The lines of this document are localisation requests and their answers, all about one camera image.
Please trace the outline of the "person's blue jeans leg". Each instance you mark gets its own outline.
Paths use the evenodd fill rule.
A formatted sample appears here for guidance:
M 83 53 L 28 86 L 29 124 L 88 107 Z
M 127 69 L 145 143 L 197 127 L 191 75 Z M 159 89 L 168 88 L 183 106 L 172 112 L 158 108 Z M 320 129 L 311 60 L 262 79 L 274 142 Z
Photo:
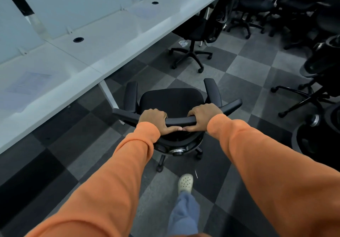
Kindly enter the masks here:
M 167 236 L 198 234 L 200 205 L 194 196 L 187 192 L 180 192 L 176 204 L 170 214 Z

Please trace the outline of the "person's left forearm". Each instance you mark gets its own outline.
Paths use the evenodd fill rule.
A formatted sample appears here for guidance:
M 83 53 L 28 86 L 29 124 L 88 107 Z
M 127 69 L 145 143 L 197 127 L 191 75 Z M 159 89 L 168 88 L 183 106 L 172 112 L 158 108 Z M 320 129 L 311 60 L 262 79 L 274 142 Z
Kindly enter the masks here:
M 142 174 L 159 137 L 154 124 L 138 123 L 112 157 L 59 211 L 25 237 L 128 237 L 139 203 Z

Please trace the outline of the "person's right forearm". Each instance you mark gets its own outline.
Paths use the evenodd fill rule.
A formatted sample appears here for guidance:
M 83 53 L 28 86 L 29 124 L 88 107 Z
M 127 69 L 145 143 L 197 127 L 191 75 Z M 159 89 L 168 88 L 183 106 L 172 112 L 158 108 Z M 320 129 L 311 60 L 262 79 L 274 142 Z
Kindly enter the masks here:
M 281 237 L 340 237 L 340 172 L 223 114 L 207 131 Z

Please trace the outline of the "person's left hand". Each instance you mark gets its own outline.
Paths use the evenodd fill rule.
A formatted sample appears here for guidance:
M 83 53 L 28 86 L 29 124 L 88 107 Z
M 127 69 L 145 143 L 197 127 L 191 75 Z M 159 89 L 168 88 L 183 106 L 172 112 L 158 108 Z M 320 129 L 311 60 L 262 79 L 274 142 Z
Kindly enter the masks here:
M 148 109 L 145 110 L 139 117 L 138 124 L 141 123 L 151 123 L 153 124 L 160 133 L 160 128 L 167 127 L 165 123 L 165 119 L 167 119 L 167 113 L 164 111 L 160 111 L 158 109 Z

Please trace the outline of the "black mesh office chair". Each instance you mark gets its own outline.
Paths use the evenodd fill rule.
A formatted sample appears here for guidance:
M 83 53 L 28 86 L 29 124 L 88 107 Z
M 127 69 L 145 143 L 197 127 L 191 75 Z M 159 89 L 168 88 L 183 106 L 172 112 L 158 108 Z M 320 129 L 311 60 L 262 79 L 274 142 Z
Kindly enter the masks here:
M 286 111 L 279 112 L 280 118 L 308 103 L 316 106 L 320 114 L 324 113 L 321 102 L 335 104 L 329 99 L 340 96 L 340 34 L 319 43 L 313 55 L 300 68 L 300 74 L 311 81 L 300 84 L 297 89 L 280 85 L 270 89 L 272 93 L 284 89 L 305 98 Z
M 292 149 L 340 172 L 340 101 L 308 115 L 293 131 Z
M 271 14 L 279 17 L 274 20 L 270 37 L 284 27 L 291 33 L 284 50 L 313 49 L 324 39 L 340 34 L 340 0 L 276 0 Z
M 182 58 L 174 62 L 171 66 L 172 69 L 176 69 L 178 64 L 186 58 L 191 57 L 200 67 L 198 69 L 198 73 L 202 73 L 204 71 L 204 66 L 197 56 L 207 55 L 207 59 L 210 60 L 212 59 L 213 53 L 195 50 L 195 43 L 204 42 L 206 45 L 214 43 L 218 39 L 222 30 L 227 26 L 227 21 L 233 11 L 235 3 L 236 0 L 218 0 L 207 19 L 204 14 L 208 8 L 211 8 L 210 4 L 202 9 L 199 15 L 194 15 L 172 31 L 184 40 L 190 41 L 188 50 L 184 48 L 171 48 L 169 50 L 169 55 L 172 55 L 174 51 L 185 54 Z
M 251 22 L 253 16 L 259 13 L 270 12 L 274 9 L 274 3 L 270 0 L 239 0 L 234 11 L 242 12 L 240 18 L 233 17 L 231 20 L 231 25 L 226 29 L 230 32 L 231 29 L 242 27 L 247 30 L 246 39 L 251 37 L 250 27 L 260 29 L 261 34 L 264 34 L 265 28 L 259 24 L 254 24 Z

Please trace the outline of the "long white desk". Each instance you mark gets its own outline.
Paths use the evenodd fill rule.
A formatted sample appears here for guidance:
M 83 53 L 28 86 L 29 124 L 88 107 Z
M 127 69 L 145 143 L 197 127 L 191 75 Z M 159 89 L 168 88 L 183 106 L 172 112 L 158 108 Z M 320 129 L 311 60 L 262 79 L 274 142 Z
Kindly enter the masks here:
M 0 154 L 215 0 L 131 1 L 55 39 L 34 12 L 25 17 L 45 43 L 0 64 Z M 37 95 L 6 92 L 25 72 L 53 79 Z

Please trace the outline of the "person's right hand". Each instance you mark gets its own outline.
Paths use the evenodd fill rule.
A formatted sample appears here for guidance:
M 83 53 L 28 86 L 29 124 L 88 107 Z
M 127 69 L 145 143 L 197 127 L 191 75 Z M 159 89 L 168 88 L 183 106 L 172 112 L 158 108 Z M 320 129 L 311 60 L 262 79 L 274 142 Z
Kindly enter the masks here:
M 213 103 L 208 103 L 194 107 L 188 112 L 187 117 L 194 116 L 198 132 L 205 132 L 209 121 L 218 114 L 223 114 L 220 108 Z

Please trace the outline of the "printed paper sheet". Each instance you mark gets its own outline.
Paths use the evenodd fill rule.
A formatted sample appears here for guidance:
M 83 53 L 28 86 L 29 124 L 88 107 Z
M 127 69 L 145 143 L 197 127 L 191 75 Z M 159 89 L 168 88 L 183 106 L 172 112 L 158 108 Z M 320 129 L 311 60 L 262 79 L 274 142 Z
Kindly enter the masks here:
M 47 73 L 25 72 L 5 91 L 23 95 L 37 95 L 52 79 L 53 75 Z

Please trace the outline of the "black office chair with armrests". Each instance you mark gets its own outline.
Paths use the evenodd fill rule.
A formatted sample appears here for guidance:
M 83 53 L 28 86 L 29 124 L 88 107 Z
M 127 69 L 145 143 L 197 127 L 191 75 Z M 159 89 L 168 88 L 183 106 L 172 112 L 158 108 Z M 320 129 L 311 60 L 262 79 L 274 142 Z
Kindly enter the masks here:
M 240 108 L 243 104 L 237 99 L 226 105 L 222 105 L 219 88 L 214 79 L 204 79 L 207 97 L 203 98 L 199 90 L 194 88 L 167 88 L 145 92 L 140 100 L 137 100 L 138 83 L 129 82 L 125 89 L 123 108 L 114 108 L 113 115 L 122 122 L 135 127 L 140 115 L 148 109 L 158 109 L 167 113 L 165 119 L 167 127 L 192 126 L 196 124 L 194 116 L 188 117 L 188 112 L 199 105 L 213 103 L 218 106 L 224 115 L 228 116 Z M 203 151 L 199 148 L 204 137 L 203 132 L 177 131 L 161 136 L 154 144 L 154 149 L 162 153 L 157 172 L 164 169 L 164 160 L 167 155 L 183 156 L 196 151 L 196 157 L 202 158 Z

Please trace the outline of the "white desk leg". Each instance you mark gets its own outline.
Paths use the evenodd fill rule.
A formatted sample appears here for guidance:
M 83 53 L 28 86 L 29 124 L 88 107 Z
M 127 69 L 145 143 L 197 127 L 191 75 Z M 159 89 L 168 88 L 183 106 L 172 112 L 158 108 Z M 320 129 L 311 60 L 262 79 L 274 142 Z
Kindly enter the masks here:
M 104 97 L 108 101 L 108 103 L 109 103 L 109 105 L 112 109 L 112 112 L 114 111 L 114 109 L 119 109 L 119 106 L 117 105 L 116 100 L 114 99 L 110 89 L 108 88 L 106 81 L 105 80 L 100 81 L 98 86 L 99 86 L 100 90 L 102 91 L 102 93 L 104 94 Z

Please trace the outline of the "cream clog shoe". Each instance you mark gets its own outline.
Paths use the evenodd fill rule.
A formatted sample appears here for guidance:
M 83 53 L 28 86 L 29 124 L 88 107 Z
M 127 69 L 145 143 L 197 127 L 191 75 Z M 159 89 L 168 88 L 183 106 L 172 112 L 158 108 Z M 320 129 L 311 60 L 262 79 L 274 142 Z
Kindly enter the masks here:
M 193 188 L 193 175 L 191 174 L 184 174 L 180 177 L 178 181 L 178 194 L 182 192 L 191 193 Z

